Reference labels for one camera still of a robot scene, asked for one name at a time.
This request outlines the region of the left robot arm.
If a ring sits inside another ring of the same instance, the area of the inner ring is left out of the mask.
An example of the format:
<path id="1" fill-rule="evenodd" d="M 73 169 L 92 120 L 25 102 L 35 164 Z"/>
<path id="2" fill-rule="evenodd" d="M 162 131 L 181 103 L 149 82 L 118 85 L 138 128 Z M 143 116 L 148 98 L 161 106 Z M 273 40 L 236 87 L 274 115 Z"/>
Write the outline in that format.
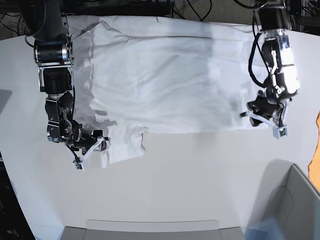
<path id="1" fill-rule="evenodd" d="M 254 127 L 272 122 L 284 126 L 286 106 L 300 91 L 294 53 L 286 34 L 290 30 L 289 16 L 282 0 L 256 0 L 250 7 L 252 22 L 260 20 L 261 30 L 254 35 L 248 60 L 248 72 L 253 82 L 261 88 L 254 101 L 247 104 L 253 113 L 250 120 Z M 253 73 L 253 60 L 258 50 L 267 69 L 264 82 Z"/>

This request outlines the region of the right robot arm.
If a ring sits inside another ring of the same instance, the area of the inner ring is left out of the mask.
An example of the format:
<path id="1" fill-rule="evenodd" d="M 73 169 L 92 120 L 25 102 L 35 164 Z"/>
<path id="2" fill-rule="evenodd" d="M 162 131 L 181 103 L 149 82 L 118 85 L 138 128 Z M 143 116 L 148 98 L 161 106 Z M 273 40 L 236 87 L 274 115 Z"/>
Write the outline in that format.
<path id="1" fill-rule="evenodd" d="M 69 26 L 63 23 L 57 0 L 20 0 L 18 6 L 33 37 L 30 45 L 38 69 L 38 85 L 47 94 L 47 138 L 63 143 L 71 151 L 103 151 L 107 137 L 102 130 L 88 132 L 74 119 L 75 88 L 73 85 L 73 43 Z"/>

